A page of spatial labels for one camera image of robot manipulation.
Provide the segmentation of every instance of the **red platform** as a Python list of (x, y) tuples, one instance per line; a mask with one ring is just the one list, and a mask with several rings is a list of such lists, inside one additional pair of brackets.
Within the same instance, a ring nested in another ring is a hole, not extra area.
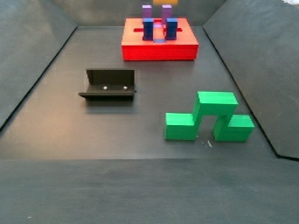
[[(193, 36), (185, 18), (177, 18), (176, 40), (165, 40), (164, 43), (143, 41), (143, 19), (128, 18), (121, 41), (124, 60), (195, 60), (199, 51), (199, 42)], [(164, 27), (153, 28), (153, 38), (164, 38)]]

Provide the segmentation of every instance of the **purple block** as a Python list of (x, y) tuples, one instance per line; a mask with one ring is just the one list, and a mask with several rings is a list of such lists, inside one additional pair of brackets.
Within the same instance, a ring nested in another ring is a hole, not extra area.
[(163, 25), (161, 24), (153, 24), (153, 28), (161, 28)]
[(163, 15), (161, 15), (161, 19), (163, 19), (163, 25), (165, 25), (165, 19), (172, 17), (172, 9), (173, 7), (169, 4), (164, 4), (163, 5)]
[(152, 17), (152, 5), (143, 5), (143, 18), (151, 18)]

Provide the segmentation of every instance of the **stacked green blocks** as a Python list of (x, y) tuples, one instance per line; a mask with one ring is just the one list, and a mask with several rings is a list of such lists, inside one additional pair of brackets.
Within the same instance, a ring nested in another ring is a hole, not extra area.
[(217, 116), (213, 127), (216, 141), (247, 141), (255, 128), (248, 115), (233, 115), (239, 103), (233, 93), (197, 92), (191, 114), (165, 114), (164, 138), (195, 140), (203, 116)]

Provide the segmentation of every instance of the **gray surface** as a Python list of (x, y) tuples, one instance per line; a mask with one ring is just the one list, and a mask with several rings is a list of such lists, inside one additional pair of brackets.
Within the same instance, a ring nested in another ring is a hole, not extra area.
[[(247, 143), (216, 143), (205, 117), (195, 142), (164, 140), (164, 113), (192, 112), (196, 92), (232, 91), (248, 108), (200, 27), (195, 61), (124, 62), (123, 28), (79, 28), (23, 107), (0, 133), (0, 158), (255, 158), (273, 157), (259, 129)], [(135, 69), (133, 102), (89, 102), (87, 68)]]
[(295, 224), (287, 160), (1, 161), (5, 224)]
[[(141, 5), (152, 0), (53, 0), (79, 25), (124, 25), (125, 18), (141, 17)], [(179, 0), (173, 15), (188, 18), (192, 25), (203, 25), (227, 0)], [(153, 7), (160, 17), (161, 6)]]
[(299, 158), (299, 10), (228, 0), (204, 30), (279, 155)]
[(0, 1), (0, 128), (75, 28), (52, 1)]

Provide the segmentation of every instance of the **gray wall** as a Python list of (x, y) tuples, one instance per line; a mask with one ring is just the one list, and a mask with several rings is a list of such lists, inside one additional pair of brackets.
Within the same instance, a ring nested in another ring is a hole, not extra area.
[(48, 0), (0, 0), (0, 128), (76, 24)]
[[(79, 25), (124, 25), (125, 18), (141, 16), (141, 5), (149, 0), (53, 0)], [(227, 0), (179, 0), (173, 14), (187, 17), (192, 25), (203, 25)], [(159, 17), (161, 6), (153, 7)]]
[(299, 10), (228, 0), (203, 26), (279, 155), (299, 158)]

